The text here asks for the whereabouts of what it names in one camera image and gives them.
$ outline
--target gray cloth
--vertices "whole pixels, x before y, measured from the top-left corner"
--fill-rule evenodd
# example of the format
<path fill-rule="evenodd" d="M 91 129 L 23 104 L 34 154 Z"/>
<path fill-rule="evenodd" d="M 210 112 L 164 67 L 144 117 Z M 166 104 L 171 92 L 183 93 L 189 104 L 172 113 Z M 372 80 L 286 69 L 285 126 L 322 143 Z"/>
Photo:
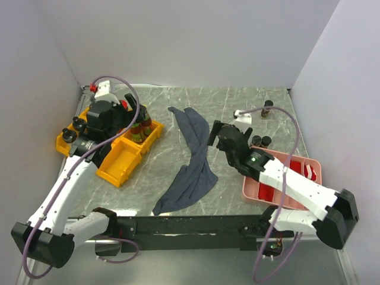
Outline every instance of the gray cloth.
<path fill-rule="evenodd" d="M 168 110 L 176 117 L 178 127 L 191 151 L 191 158 L 189 165 L 180 168 L 169 189 L 156 203 L 153 209 L 155 216 L 195 204 L 218 181 L 206 159 L 209 136 L 207 121 L 193 108 L 186 108 L 185 112 L 174 107 L 169 107 Z"/>

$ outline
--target white enclosure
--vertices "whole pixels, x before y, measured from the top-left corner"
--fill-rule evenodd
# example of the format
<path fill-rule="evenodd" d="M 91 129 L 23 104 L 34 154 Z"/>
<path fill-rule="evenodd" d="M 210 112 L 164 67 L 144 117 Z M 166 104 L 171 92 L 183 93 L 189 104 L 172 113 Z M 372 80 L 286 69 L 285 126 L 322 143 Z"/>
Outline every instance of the white enclosure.
<path fill-rule="evenodd" d="M 338 0 L 34 0 L 78 82 L 291 88 Z"/>
<path fill-rule="evenodd" d="M 380 193 L 380 2 L 343 0 L 302 69 L 292 100 L 324 185 L 355 194 L 360 221 L 347 244 L 361 284 L 379 283 L 372 241 Z"/>
<path fill-rule="evenodd" d="M 324 185 L 357 198 L 346 248 L 360 282 L 377 284 L 379 14 L 377 0 L 0 1 L 1 284 L 14 284 L 21 268 L 12 226 L 57 178 L 55 135 L 75 113 L 80 85 L 103 74 L 292 88 Z"/>

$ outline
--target pink plastic bin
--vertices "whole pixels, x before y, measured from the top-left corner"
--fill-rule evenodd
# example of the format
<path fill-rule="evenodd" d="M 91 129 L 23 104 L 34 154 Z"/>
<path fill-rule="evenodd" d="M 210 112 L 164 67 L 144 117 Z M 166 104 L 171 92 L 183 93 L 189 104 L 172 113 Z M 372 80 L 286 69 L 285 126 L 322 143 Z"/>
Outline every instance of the pink plastic bin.
<path fill-rule="evenodd" d="M 265 150 L 265 151 L 272 154 L 274 157 L 278 158 L 283 163 L 285 162 L 285 159 L 288 156 L 288 154 L 281 153 L 279 151 L 274 151 L 274 150 Z M 322 185 L 321 164 L 318 161 L 316 161 L 315 159 L 307 159 L 306 157 L 301 157 L 301 156 L 293 156 L 292 161 L 301 162 L 302 175 L 303 175 L 304 165 L 308 164 L 312 166 L 316 174 L 316 183 Z M 281 191 L 275 189 L 273 193 L 272 202 L 268 202 L 266 200 L 258 199 L 258 194 L 259 194 L 259 182 L 254 181 L 252 178 L 244 176 L 243 192 L 242 192 L 243 202 L 255 204 L 255 205 L 266 205 L 266 206 L 279 205 L 280 198 L 282 195 Z M 285 197 L 284 208 L 295 209 L 295 210 L 307 210 L 303 205 L 301 205 L 296 200 L 290 198 L 287 195 Z"/>

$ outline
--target marble surface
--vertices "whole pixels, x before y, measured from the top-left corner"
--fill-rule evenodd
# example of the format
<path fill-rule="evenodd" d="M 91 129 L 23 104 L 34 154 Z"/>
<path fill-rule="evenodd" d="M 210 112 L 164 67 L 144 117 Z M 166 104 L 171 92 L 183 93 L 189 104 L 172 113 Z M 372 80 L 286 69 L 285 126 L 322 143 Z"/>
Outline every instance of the marble surface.
<path fill-rule="evenodd" d="M 122 98 L 128 89 L 118 87 L 116 95 Z M 178 129 L 175 117 L 167 110 L 194 108 L 211 126 L 214 120 L 233 122 L 233 111 L 261 107 L 265 100 L 295 114 L 285 88 L 179 88 L 179 87 L 136 87 L 140 102 L 148 107 L 155 121 L 165 124 L 165 129 L 151 150 L 143 155 L 121 188 L 94 175 L 74 205 L 70 216 L 89 214 L 96 207 L 117 212 L 119 216 L 150 216 L 157 200 L 166 192 L 179 168 L 188 164 L 190 151 Z M 90 93 L 85 88 L 78 110 L 88 104 Z M 291 120 L 279 111 L 271 111 L 267 119 L 259 112 L 252 114 L 252 135 L 269 135 L 273 142 L 269 149 L 289 152 L 295 140 L 295 128 Z M 211 170 L 219 180 L 215 187 L 196 204 L 176 212 L 173 216 L 191 215 L 237 215 L 261 214 L 266 207 L 245 204 L 241 200 L 243 176 L 227 164 L 223 152 L 208 148 L 207 159 Z M 295 155 L 307 156 L 303 140 L 299 142 Z"/>

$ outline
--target yellow tray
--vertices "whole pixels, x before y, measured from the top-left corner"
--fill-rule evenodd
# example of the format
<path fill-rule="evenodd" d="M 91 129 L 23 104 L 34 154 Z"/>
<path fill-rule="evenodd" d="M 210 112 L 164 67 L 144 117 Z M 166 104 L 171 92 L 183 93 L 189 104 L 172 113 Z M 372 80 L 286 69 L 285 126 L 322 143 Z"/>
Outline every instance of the yellow tray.
<path fill-rule="evenodd" d="M 87 111 L 88 108 L 78 117 L 86 121 Z M 152 133 L 142 144 L 137 144 L 132 140 L 130 130 L 114 140 L 111 144 L 111 151 L 103 160 L 96 174 L 116 187 L 120 187 L 128 179 L 136 165 L 141 162 L 141 155 L 148 152 L 153 142 L 161 136 L 164 125 L 152 121 L 152 127 Z M 72 124 L 67 128 L 75 130 Z M 65 156 L 69 155 L 70 145 L 65 143 L 62 133 L 57 136 L 56 149 Z"/>

